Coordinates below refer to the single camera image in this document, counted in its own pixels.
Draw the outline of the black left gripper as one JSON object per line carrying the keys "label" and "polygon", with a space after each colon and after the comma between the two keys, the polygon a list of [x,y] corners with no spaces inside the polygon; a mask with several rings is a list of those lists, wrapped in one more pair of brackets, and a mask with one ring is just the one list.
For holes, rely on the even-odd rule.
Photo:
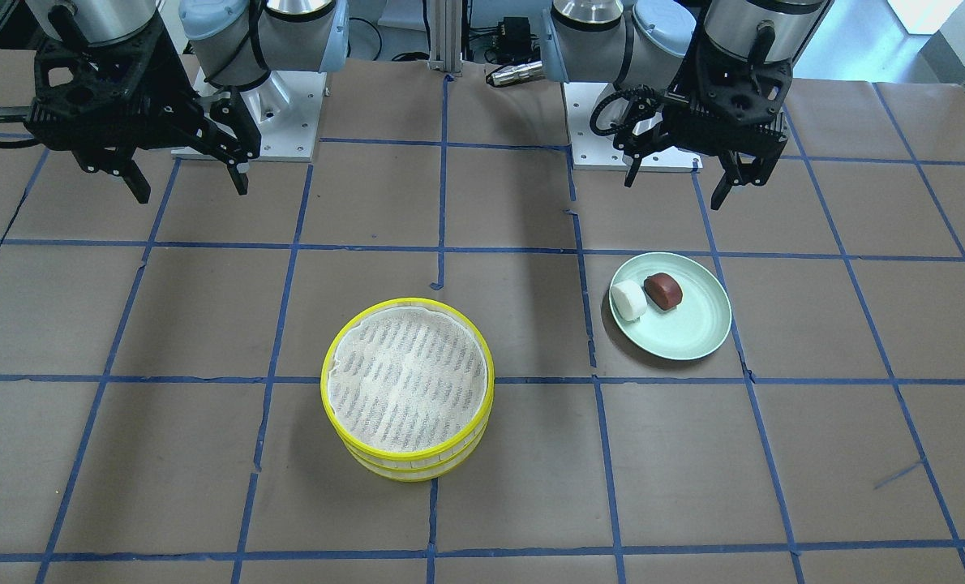
{"label": "black left gripper", "polygon": [[627,118],[612,140],[630,159],[624,187],[633,186],[643,157],[687,149],[719,158],[723,174],[711,196],[718,211],[732,189],[747,184],[744,167],[775,166],[789,141],[782,110],[791,60],[772,62],[774,42],[756,36],[735,55],[701,36],[668,88],[627,90]]}

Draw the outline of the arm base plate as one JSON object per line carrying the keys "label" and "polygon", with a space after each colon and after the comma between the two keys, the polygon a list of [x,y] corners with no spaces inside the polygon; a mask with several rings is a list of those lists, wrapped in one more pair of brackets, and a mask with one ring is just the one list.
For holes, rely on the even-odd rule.
{"label": "arm base plate", "polygon": [[[573,166],[582,170],[627,171],[632,158],[615,147],[615,137],[598,136],[590,128],[591,114],[603,97],[612,93],[607,83],[564,83],[567,123]],[[701,156],[685,149],[668,148],[646,156],[640,171],[691,173],[704,167]]]}
{"label": "arm base plate", "polygon": [[260,161],[312,162],[328,77],[323,71],[268,71],[238,85],[259,129]]}

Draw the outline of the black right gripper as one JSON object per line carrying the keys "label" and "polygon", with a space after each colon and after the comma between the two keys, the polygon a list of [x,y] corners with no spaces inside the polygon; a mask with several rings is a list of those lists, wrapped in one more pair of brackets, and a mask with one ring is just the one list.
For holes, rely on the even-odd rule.
{"label": "black right gripper", "polygon": [[35,57],[34,137],[72,152],[89,173],[122,178],[139,204],[152,188],[135,163],[138,149],[196,149],[223,163],[238,195],[247,194],[247,151],[207,116],[160,16],[111,41],[96,41],[78,16],[48,23],[56,38]]}

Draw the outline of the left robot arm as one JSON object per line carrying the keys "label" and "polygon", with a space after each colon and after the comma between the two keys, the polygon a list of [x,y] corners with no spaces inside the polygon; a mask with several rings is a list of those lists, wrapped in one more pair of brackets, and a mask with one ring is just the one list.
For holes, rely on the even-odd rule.
{"label": "left robot arm", "polygon": [[767,184],[789,141],[794,65],[828,1],[553,1],[541,59],[556,82],[603,83],[589,130],[609,138],[632,186],[645,157],[678,148],[718,159],[711,196]]}

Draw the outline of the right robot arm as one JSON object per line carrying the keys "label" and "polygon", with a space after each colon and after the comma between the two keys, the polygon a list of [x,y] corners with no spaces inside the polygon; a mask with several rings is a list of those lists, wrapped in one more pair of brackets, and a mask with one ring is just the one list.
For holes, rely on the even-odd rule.
{"label": "right robot arm", "polygon": [[245,95],[276,71],[337,71],[348,41],[342,1],[182,1],[183,33],[212,86],[193,88],[153,1],[32,1],[48,41],[34,59],[28,132],[87,173],[150,188],[138,149],[193,148],[226,166],[238,195],[263,149]]}

